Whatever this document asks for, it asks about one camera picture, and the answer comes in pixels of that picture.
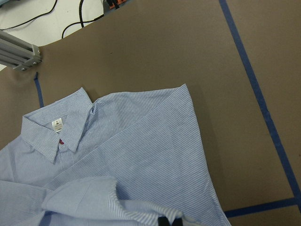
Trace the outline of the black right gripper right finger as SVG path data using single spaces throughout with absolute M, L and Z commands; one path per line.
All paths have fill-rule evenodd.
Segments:
M 172 226 L 183 226 L 183 220 L 182 220 L 182 218 L 176 218 L 172 222 Z

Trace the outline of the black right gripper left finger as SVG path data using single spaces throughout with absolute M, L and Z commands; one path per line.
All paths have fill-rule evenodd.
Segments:
M 158 217 L 158 226 L 170 226 L 167 217 Z

